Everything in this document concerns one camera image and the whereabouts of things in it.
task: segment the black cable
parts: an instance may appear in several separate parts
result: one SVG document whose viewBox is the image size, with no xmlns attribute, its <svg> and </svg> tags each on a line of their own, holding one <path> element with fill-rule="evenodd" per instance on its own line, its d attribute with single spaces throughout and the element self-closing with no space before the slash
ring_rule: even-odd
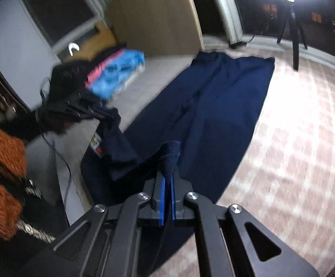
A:
<svg viewBox="0 0 335 277">
<path fill-rule="evenodd" d="M 70 186 L 71 186 L 71 182 L 72 182 L 72 174 L 71 174 L 71 169 L 69 164 L 67 163 L 67 161 L 65 160 L 65 158 L 62 156 L 62 154 L 60 152 L 58 152 L 56 150 L 56 148 L 54 146 L 52 146 L 48 140 L 44 137 L 44 134 L 42 133 L 41 136 L 43 137 L 44 141 L 47 143 L 48 146 L 50 146 L 50 148 L 61 158 L 61 160 L 65 163 L 67 170 L 69 171 L 69 180 L 67 182 L 67 186 L 66 186 L 66 191 L 65 191 L 65 196 L 63 198 L 63 206 L 65 207 L 65 211 L 66 211 L 66 203 L 67 203 L 67 198 L 70 192 Z"/>
<path fill-rule="evenodd" d="M 255 34 L 252 36 L 252 38 L 248 41 L 248 42 L 246 42 L 246 43 L 250 43 L 251 41 L 253 41 L 254 40 L 254 38 L 255 38 Z"/>
<path fill-rule="evenodd" d="M 45 80 L 48 79 L 50 85 L 51 85 L 51 80 L 49 78 L 45 78 L 41 84 L 41 88 L 40 88 L 40 96 L 42 98 L 42 106 L 45 106 L 47 104 L 47 97 L 48 96 L 45 96 L 44 95 L 44 92 L 43 92 L 43 87 L 45 85 Z M 66 167 L 67 167 L 67 170 L 69 171 L 69 180 L 67 182 L 67 186 L 66 186 L 66 191 L 65 191 L 65 196 L 63 198 L 63 207 L 65 208 L 65 212 L 66 212 L 66 204 L 67 204 L 67 198 L 69 196 L 69 192 L 70 192 L 70 186 L 71 186 L 71 182 L 72 182 L 72 173 L 71 173 L 71 169 L 70 169 L 70 166 L 69 164 L 67 163 L 67 161 L 65 160 L 65 158 L 63 157 L 63 155 L 58 152 L 56 150 L 56 148 L 54 146 L 52 146 L 48 140 L 44 137 L 44 132 L 42 131 L 42 128 L 40 126 L 40 122 L 39 122 L 39 114 L 38 114 L 38 111 L 36 112 L 36 119 L 37 119 L 37 123 L 38 123 L 38 127 L 39 127 L 39 132 L 40 132 L 40 135 L 42 136 L 42 138 L 44 139 L 44 141 L 47 143 L 47 145 L 61 158 L 61 160 L 65 163 Z"/>
</svg>

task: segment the clothing tag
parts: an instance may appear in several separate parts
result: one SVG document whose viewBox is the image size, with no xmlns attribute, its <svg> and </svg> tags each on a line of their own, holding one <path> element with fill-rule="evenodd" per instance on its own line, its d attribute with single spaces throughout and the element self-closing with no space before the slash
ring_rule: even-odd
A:
<svg viewBox="0 0 335 277">
<path fill-rule="evenodd" d="M 97 134 L 97 132 L 92 137 L 91 143 L 89 144 L 93 151 L 98 155 L 99 158 L 103 156 L 103 149 L 100 146 L 102 142 L 101 137 Z"/>
</svg>

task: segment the navy blue cloth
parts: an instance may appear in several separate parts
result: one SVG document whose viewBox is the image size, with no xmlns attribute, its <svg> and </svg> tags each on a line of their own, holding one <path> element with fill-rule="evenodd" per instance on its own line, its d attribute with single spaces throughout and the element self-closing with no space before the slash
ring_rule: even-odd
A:
<svg viewBox="0 0 335 277">
<path fill-rule="evenodd" d="M 181 177 L 216 202 L 252 139 L 273 71 L 273 58 L 201 52 L 124 135 L 142 159 L 181 141 Z"/>
<path fill-rule="evenodd" d="M 138 192 L 142 186 L 138 181 L 153 178 L 160 163 L 151 162 L 151 155 L 160 160 L 163 155 L 156 157 L 155 153 L 168 141 L 181 142 L 178 161 L 181 177 L 192 183 L 195 192 L 216 202 L 252 139 L 274 62 L 273 58 L 232 59 L 224 53 L 199 53 L 191 66 L 139 114 L 124 135 L 115 128 L 113 134 L 118 138 L 102 141 L 103 158 L 107 161 L 88 149 L 82 174 L 90 194 L 96 197 L 95 202 L 109 203 L 106 196 L 123 196 L 123 191 L 128 195 Z M 101 123 L 97 130 L 103 132 L 102 136 L 110 135 L 105 131 L 106 125 Z M 109 189 L 105 190 L 104 184 L 100 186 L 104 182 Z M 154 264 L 157 268 L 179 249 L 193 230 L 173 229 L 168 221 L 163 232 L 148 232 L 150 237 L 146 242 L 160 242 Z M 156 245 L 149 250 L 150 255 L 155 251 Z M 141 246 L 141 254 L 148 255 L 146 245 Z M 150 273 L 150 265 L 151 262 L 143 264 L 142 275 Z"/>
</svg>

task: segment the wooden cabinet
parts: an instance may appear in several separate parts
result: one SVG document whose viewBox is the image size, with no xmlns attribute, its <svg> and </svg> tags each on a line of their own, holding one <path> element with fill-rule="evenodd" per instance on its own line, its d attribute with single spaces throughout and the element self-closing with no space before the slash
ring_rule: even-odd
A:
<svg viewBox="0 0 335 277">
<path fill-rule="evenodd" d="M 118 41 L 146 56 L 204 50 L 193 0 L 113 0 L 106 17 Z"/>
</svg>

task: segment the blue fabric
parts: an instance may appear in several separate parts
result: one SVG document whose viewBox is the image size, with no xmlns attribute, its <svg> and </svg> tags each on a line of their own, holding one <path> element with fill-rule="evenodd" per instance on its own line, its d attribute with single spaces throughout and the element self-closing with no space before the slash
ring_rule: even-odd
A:
<svg viewBox="0 0 335 277">
<path fill-rule="evenodd" d="M 115 90 L 131 76 L 140 64 L 145 64 L 142 52 L 124 50 L 120 57 L 112 60 L 104 68 L 101 76 L 91 84 L 89 90 L 105 100 L 109 100 Z"/>
<path fill-rule="evenodd" d="M 119 118 L 101 122 L 97 132 L 102 132 L 104 155 L 99 158 L 89 148 L 81 166 L 95 203 L 112 205 L 139 192 L 157 168 L 168 182 L 176 163 L 195 192 L 216 202 L 252 139 L 273 71 L 273 58 L 199 53 L 124 134 L 115 127 Z M 145 228 L 140 273 L 148 275 L 151 265 L 163 264 L 192 233 L 172 228 L 171 219 L 163 230 Z M 148 257 L 155 254 L 156 263 Z"/>
</svg>

